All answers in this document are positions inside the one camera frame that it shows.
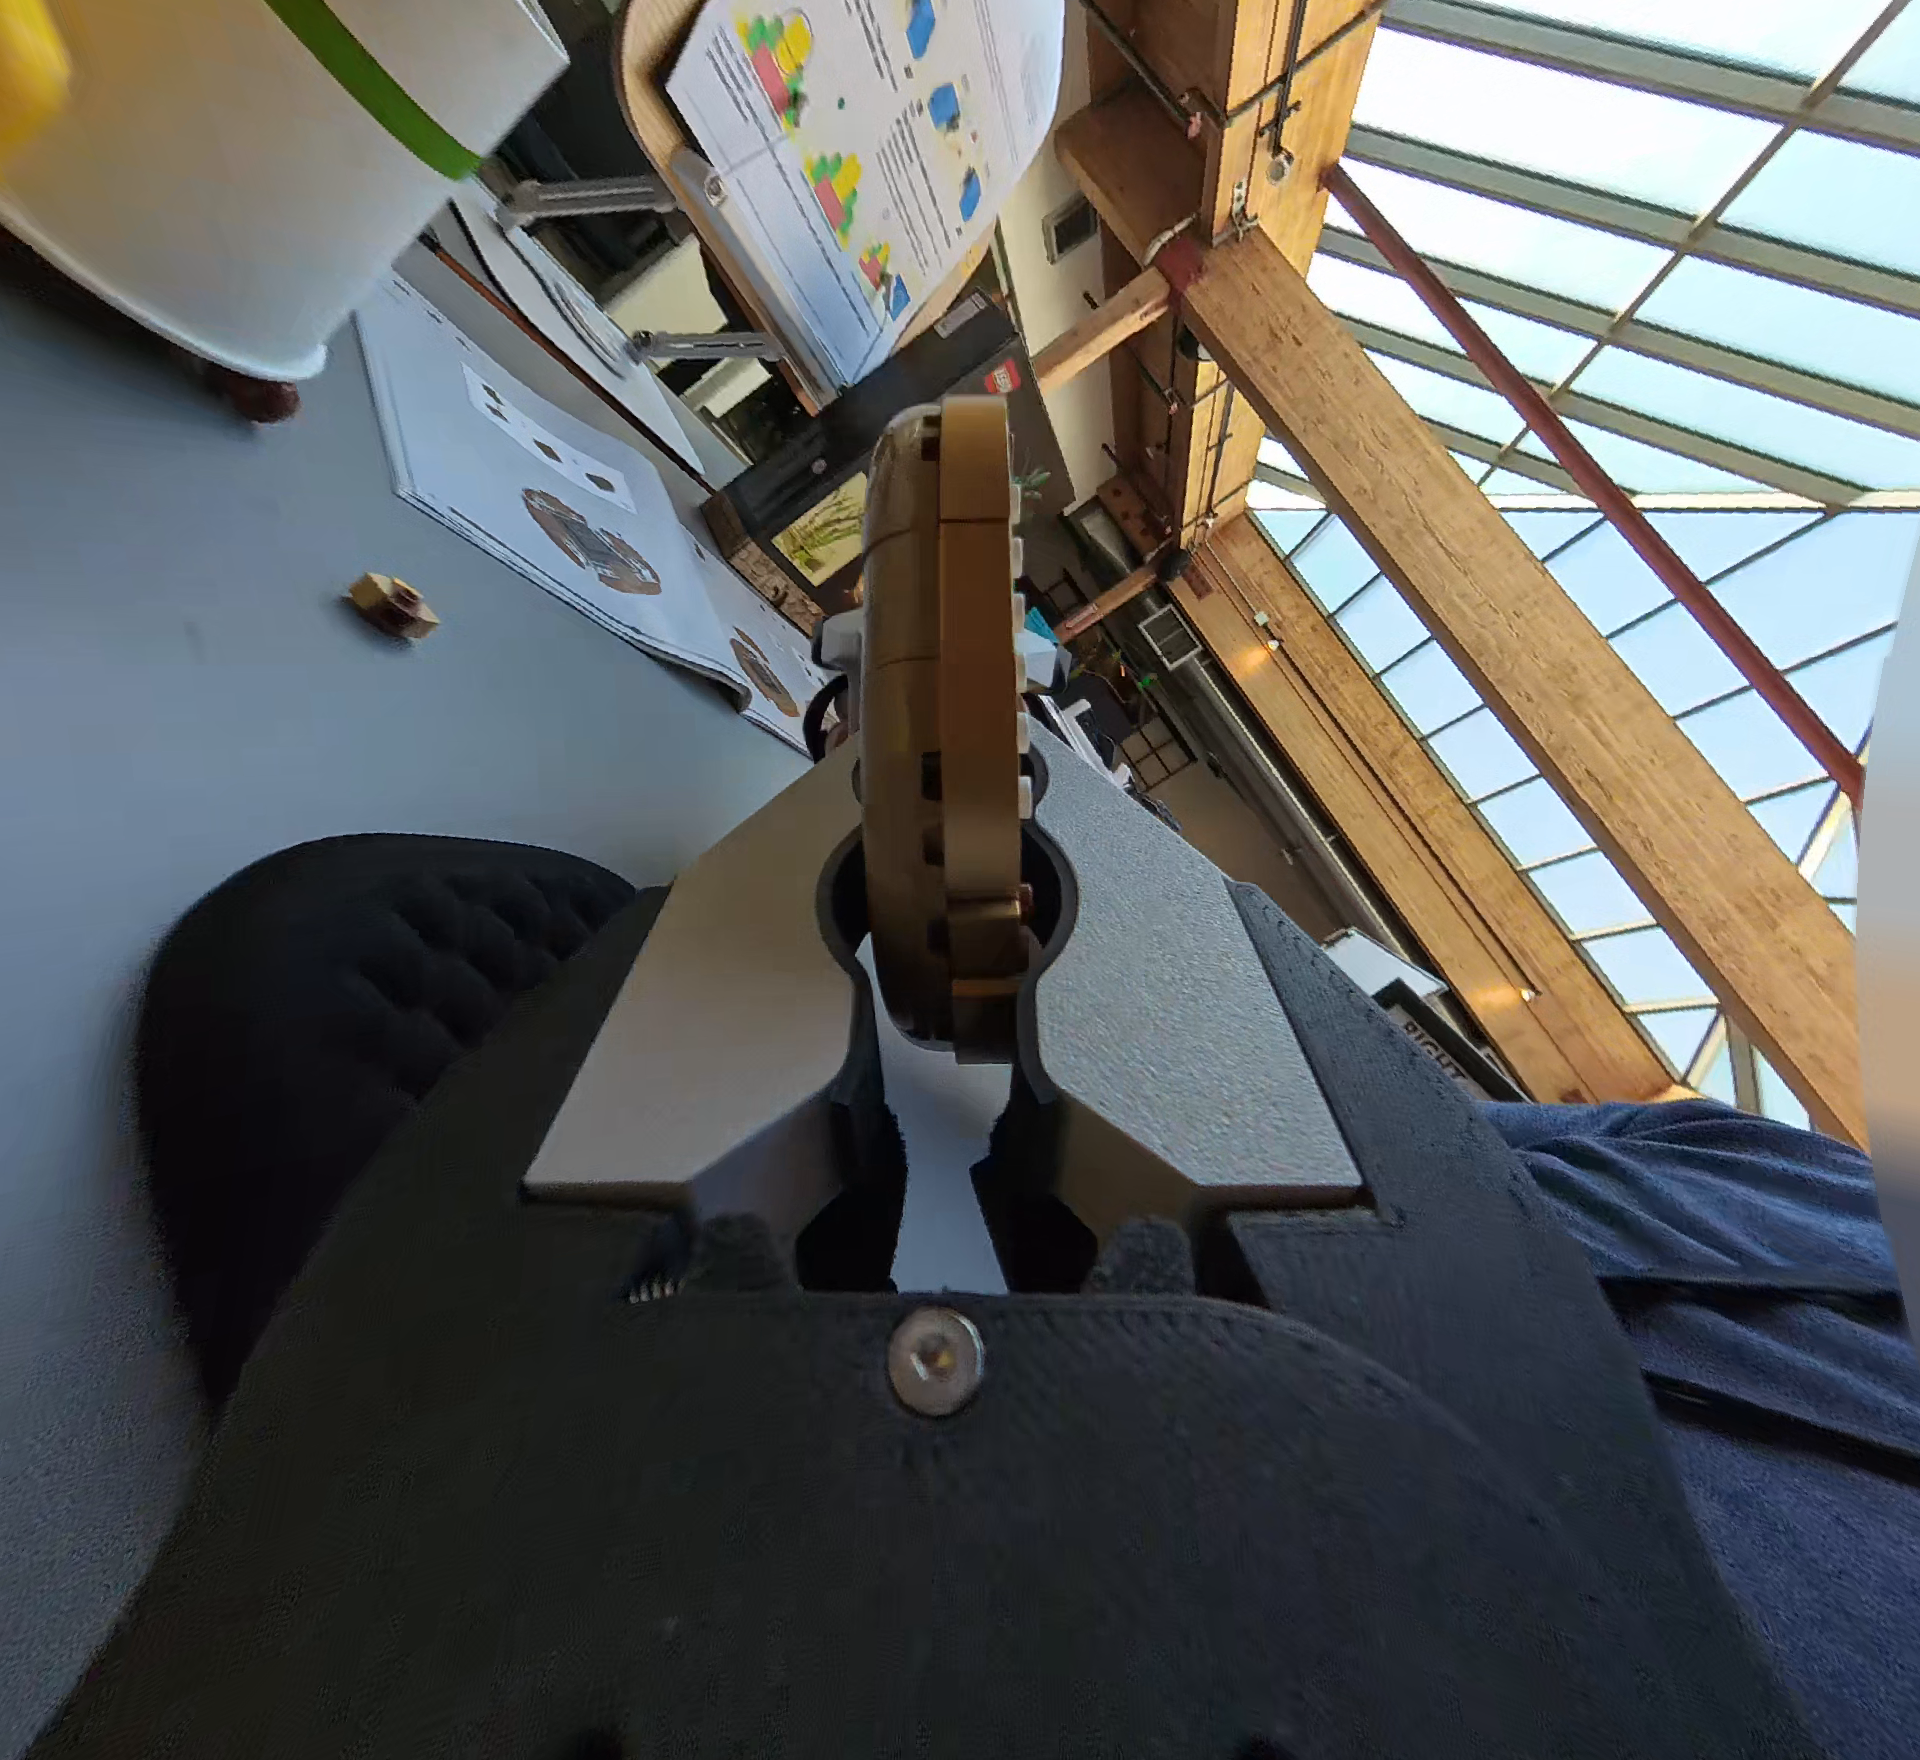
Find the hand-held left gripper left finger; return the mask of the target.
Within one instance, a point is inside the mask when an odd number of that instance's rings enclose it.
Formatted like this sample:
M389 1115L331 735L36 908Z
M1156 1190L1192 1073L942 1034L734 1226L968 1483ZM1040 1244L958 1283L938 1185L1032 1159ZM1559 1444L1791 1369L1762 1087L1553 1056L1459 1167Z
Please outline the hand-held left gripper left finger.
M840 747L668 892L524 1174L542 1201L755 1216L795 1243L840 1201L899 1225L862 932L835 920L860 853Z

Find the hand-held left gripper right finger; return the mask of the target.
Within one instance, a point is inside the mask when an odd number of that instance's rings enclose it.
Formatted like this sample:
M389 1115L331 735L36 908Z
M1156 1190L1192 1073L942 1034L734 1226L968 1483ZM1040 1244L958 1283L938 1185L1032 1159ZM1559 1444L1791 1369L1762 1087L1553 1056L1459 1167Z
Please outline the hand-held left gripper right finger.
M975 1194L999 1252L1096 1252L1129 1221L1358 1203L1366 1179L1226 875L1036 741L1022 850L1052 910Z

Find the round gold lego model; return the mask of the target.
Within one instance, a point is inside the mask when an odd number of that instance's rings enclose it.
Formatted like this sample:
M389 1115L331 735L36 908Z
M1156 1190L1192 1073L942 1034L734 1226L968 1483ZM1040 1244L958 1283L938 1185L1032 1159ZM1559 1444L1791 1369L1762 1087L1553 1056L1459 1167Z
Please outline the round gold lego model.
M967 1063L1018 1048L1032 967L1018 489L1007 405L898 416L867 475L858 791L889 1018Z

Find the lego instruction booklet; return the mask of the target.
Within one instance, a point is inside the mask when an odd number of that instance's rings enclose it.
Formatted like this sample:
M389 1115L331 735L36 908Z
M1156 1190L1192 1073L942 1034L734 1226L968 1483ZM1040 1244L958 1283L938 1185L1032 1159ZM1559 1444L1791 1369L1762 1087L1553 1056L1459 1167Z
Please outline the lego instruction booklet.
M812 644L692 533L644 451L542 401L400 276L353 324L401 501L805 751Z

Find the black lego box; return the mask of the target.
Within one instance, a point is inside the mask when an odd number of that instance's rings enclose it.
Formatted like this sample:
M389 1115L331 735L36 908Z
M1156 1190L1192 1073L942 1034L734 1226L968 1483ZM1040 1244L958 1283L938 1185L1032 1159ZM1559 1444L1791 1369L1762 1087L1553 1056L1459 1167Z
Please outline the black lego box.
M1070 466L1026 347L1008 307L979 286L709 501L704 514L723 559L804 634L847 614L860 598L878 442L896 416L950 398L1007 408L1018 530L1070 508Z

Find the black framed marker sign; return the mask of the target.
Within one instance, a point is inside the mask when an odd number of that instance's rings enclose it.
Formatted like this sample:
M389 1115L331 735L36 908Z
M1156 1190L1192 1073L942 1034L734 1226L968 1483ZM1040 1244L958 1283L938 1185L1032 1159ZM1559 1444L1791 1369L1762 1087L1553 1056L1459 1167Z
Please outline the black framed marker sign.
M1436 977L1358 930L1336 934L1324 942L1324 952L1410 1042L1478 1102L1530 1099L1452 1021L1445 1007L1449 988Z

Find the colourful printed sheet on board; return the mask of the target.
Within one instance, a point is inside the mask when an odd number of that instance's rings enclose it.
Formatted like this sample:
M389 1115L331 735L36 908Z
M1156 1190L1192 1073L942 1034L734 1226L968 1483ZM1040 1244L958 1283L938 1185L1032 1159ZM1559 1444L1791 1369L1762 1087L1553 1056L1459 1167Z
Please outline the colourful printed sheet on board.
M820 405L972 270L1049 138L1067 0L623 0L644 156Z

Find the white paper cup green stripe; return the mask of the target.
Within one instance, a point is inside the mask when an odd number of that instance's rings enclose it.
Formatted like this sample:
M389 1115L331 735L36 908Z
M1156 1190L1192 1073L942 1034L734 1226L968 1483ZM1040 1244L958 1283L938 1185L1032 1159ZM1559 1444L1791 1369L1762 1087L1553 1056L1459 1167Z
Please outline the white paper cup green stripe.
M4 225L210 363L316 377L352 310L565 70L539 0L46 0L66 106Z

